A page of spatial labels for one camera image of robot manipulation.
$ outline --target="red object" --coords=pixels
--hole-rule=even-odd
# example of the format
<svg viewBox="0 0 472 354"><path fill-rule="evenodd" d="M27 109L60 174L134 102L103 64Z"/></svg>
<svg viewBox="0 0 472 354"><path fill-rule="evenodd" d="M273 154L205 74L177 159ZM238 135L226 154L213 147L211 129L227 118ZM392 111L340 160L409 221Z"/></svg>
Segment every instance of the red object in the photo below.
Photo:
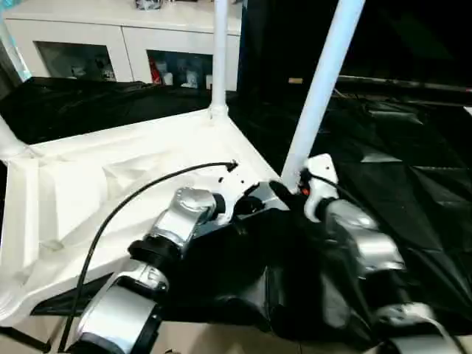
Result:
<svg viewBox="0 0 472 354"><path fill-rule="evenodd" d="M153 83L156 85L162 85L161 74L159 74L159 70L157 69L156 62L149 58L149 67L150 67L150 76L153 79Z"/></svg>

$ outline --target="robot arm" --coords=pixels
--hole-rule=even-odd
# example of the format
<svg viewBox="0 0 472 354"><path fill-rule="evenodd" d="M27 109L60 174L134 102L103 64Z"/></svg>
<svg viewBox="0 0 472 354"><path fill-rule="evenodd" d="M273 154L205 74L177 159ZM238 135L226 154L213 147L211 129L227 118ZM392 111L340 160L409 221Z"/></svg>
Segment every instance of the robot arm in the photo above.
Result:
<svg viewBox="0 0 472 354"><path fill-rule="evenodd" d="M404 280L408 268L394 240L359 206L340 199L335 187L315 178L337 183L329 155L309 159L302 180L303 175L305 217L321 223L328 240L344 247L353 260L372 320L385 339L378 353L462 353L433 309L412 299Z"/></svg>
<svg viewBox="0 0 472 354"><path fill-rule="evenodd" d="M219 194L181 188L169 208L86 308L72 353L149 353L161 324L162 300L169 278L195 229L226 210Z"/></svg>

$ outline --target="black cable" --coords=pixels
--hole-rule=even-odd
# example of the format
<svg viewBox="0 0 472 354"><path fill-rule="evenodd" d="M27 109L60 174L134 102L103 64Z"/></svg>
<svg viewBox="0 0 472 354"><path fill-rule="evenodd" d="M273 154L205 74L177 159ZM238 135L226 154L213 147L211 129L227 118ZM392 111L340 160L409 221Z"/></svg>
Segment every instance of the black cable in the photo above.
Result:
<svg viewBox="0 0 472 354"><path fill-rule="evenodd" d="M151 188L152 186L155 186L158 183L161 183L163 181L166 181L170 178L179 176L181 174L194 171L194 170L199 170L201 168L206 168L206 167L215 167L215 166L226 166L226 169L231 172L237 167L237 162L211 162L208 164L198 164L196 166L184 168L183 170L176 171L174 173L170 173L168 175L165 175L161 178L155 179L154 181L149 182L148 184L144 185L143 187L139 188L136 192L133 192L130 194L128 197L126 197L121 203L118 204L118 206L106 217L106 219L103 221L103 223L100 225L100 228L98 229L97 233L94 236L94 239L91 242L90 247L88 248L88 254L86 257L86 260L83 263L82 270L80 271L80 276L79 280L77 281L77 289L74 295L74 301L72 303L72 310L69 316L67 317L67 322L66 326L64 327L64 331L62 333L62 337L60 338L60 343L59 343L59 348L58 348L58 353L64 353L64 349L66 348L67 344L67 339L69 338L69 332L71 330L72 322L74 321L75 314L77 312L77 305L80 300L80 296L82 295L82 288L83 288L83 283L85 282L87 271L89 269L90 261L92 256L94 255L95 248L97 247L98 240L100 239L100 236L102 236L103 231L105 230L105 227L110 223L111 219L121 210L123 207L128 204L130 201L135 199L138 195L143 193L145 190Z"/></svg>
<svg viewBox="0 0 472 354"><path fill-rule="evenodd" d="M324 183L329 184L331 187L336 188L336 190L338 190L341 194L343 194L344 197L347 197L347 199L350 199L350 201L353 204L355 204L358 208L365 210L365 208L362 206L362 203L354 195L352 195L346 188L341 187L339 184L334 183L333 181L330 181L329 179L325 177L314 175L310 171L308 171L308 173L310 174L312 178L323 181Z"/></svg>

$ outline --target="tiled floor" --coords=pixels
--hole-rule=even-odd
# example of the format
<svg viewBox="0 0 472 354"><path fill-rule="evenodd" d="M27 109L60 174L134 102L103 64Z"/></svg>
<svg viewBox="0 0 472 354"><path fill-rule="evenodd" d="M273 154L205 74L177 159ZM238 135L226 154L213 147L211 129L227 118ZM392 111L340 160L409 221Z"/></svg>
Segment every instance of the tiled floor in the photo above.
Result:
<svg viewBox="0 0 472 354"><path fill-rule="evenodd" d="M38 339L46 341L54 330L59 318L31 317L16 326ZM467 348L472 349L472 337L461 339ZM249 327L225 326L215 324L193 324L165 322L159 331L159 339L153 354L354 354L342 345L307 347L290 341L261 333ZM5 337L0 337L0 353L36 354L38 351L22 346Z"/></svg>

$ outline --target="black tablecloth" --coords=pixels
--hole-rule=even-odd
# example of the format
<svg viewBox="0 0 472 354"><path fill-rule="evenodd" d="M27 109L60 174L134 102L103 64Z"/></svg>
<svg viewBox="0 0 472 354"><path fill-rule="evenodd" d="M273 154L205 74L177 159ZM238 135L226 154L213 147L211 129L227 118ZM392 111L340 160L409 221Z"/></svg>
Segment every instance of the black tablecloth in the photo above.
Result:
<svg viewBox="0 0 472 354"><path fill-rule="evenodd" d="M0 113L32 144L194 111L209 101L207 92L192 89L34 78L0 102ZM269 105L230 95L229 108L280 172L302 100ZM426 289L424 300L453 333L472 328L471 131L460 107L338 99L313 146L313 154L331 154L340 184L393 236L416 279L412 287ZM3 167L1 185L4 175ZM357 324L360 330L323 323L319 262L329 264L329 252L319 254L317 231L307 238L292 216L271 210L196 240L166 318L251 324L298 340L375 343L369 321ZM89 285L82 306L102 283ZM70 296L47 300L35 313L65 314Z"/></svg>

